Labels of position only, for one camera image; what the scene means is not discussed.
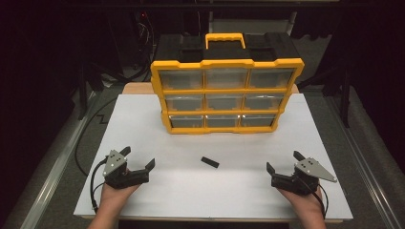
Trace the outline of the aluminium floor rail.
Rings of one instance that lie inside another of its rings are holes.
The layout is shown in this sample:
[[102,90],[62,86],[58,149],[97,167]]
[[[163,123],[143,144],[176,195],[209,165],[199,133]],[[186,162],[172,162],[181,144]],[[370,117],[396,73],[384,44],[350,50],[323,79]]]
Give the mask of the aluminium floor rail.
[[52,200],[63,173],[73,155],[78,137],[84,130],[91,112],[99,100],[99,93],[90,92],[87,101],[87,111],[79,118],[80,109],[76,105],[51,147],[35,169],[32,179],[26,186],[23,200],[26,210],[23,220],[17,229],[36,229]]
[[368,164],[366,158],[363,156],[359,145],[355,141],[352,131],[345,126],[340,116],[340,110],[335,100],[331,97],[327,97],[326,101],[328,106],[333,112],[334,118],[339,123],[340,129],[344,133],[346,140],[348,141],[351,154],[356,166],[356,170],[362,177],[363,183],[367,187],[368,193],[373,200],[373,204],[376,207],[379,215],[382,217],[387,229],[405,229],[399,221],[399,216],[394,212],[394,209],[387,199],[387,195],[382,189],[382,186],[378,183],[374,176],[375,169],[372,169]]

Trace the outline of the person's right hand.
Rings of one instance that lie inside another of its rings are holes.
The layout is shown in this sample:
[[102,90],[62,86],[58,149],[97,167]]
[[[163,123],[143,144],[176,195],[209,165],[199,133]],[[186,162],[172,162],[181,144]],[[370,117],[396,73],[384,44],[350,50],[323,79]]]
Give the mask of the person's right hand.
[[299,196],[283,189],[278,191],[288,200],[299,219],[323,217],[322,205],[314,195]]

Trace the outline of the white board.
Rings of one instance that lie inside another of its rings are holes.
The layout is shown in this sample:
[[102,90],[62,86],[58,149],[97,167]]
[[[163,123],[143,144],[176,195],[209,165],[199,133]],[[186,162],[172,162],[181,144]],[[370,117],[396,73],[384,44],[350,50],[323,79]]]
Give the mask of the white board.
[[[132,170],[156,161],[149,182],[128,200],[125,219],[290,221],[289,202],[271,186],[269,162],[289,175],[293,152],[333,169],[303,94],[290,97],[273,133],[170,135],[160,120],[160,102],[153,94],[118,97],[94,166],[112,150],[130,146]],[[201,161],[220,163],[214,168]]]

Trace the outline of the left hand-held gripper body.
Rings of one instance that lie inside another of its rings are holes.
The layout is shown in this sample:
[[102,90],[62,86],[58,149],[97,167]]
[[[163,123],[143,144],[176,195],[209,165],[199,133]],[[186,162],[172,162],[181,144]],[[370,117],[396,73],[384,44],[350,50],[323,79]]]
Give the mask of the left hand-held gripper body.
[[103,171],[105,183],[115,189],[147,183],[150,171],[144,169],[137,171],[127,170],[127,156],[121,155],[118,151],[112,150],[107,156],[106,165]]

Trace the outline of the yellow black drawer cabinet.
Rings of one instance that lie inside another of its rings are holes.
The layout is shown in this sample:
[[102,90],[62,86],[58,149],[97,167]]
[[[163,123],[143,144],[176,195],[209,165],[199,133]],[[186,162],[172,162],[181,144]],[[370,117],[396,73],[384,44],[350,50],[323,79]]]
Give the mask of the yellow black drawer cabinet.
[[161,121],[170,134],[208,133],[270,133],[277,129],[278,121],[288,104],[284,102],[282,112],[276,118],[275,126],[269,128],[248,128],[243,131],[209,131],[193,128],[173,130],[162,112],[163,97],[160,82],[161,71],[209,70],[209,69],[294,69],[288,84],[288,100],[296,78],[304,69],[304,61],[296,51],[289,36],[284,32],[264,34],[208,33],[204,37],[165,34],[160,38],[151,64],[151,82],[158,96]]

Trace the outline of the small black block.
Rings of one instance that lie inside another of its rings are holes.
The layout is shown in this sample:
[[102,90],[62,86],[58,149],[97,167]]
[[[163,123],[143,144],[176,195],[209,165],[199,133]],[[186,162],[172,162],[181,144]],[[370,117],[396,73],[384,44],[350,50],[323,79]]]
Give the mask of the small black block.
[[208,164],[208,165],[210,165],[210,166],[212,166],[212,167],[214,167],[214,168],[218,168],[219,165],[220,165],[219,162],[214,161],[214,160],[212,160],[212,159],[210,159],[208,157],[205,157],[205,156],[202,157],[201,161]]

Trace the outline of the person's left hand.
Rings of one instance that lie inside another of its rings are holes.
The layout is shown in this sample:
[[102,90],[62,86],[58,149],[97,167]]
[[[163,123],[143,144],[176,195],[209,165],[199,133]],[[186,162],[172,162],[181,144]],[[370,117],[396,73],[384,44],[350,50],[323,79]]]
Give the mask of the person's left hand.
[[126,187],[124,189],[115,189],[108,184],[102,187],[99,209],[103,210],[121,210],[129,197],[133,195],[140,185]]

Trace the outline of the black metal stand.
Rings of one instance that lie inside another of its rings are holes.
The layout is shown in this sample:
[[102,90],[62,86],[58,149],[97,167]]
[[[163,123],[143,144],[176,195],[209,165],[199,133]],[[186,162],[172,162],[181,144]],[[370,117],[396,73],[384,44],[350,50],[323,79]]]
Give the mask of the black metal stand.
[[79,91],[79,116],[82,120],[87,112],[87,86],[86,86],[86,64],[80,63],[78,69],[78,91]]
[[340,118],[346,128],[349,124],[349,105],[350,105],[350,85],[351,78],[347,69],[342,72],[341,99],[340,99]]

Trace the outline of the grid of clear drawers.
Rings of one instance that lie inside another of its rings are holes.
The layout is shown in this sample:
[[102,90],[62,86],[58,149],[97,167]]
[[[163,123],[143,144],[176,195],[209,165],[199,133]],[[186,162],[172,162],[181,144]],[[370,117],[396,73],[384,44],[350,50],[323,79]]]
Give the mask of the grid of clear drawers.
[[[173,130],[243,131],[273,128],[288,100],[294,69],[161,71],[162,112]],[[273,110],[246,110],[247,94],[282,94]]]

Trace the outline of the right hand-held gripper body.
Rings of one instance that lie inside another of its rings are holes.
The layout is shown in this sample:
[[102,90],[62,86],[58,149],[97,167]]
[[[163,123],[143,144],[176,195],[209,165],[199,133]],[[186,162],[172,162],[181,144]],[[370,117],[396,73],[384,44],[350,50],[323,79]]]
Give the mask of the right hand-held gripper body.
[[275,172],[271,176],[271,186],[292,192],[296,195],[307,196],[317,191],[319,180],[336,182],[337,178],[312,157],[305,158],[294,164],[291,176]]

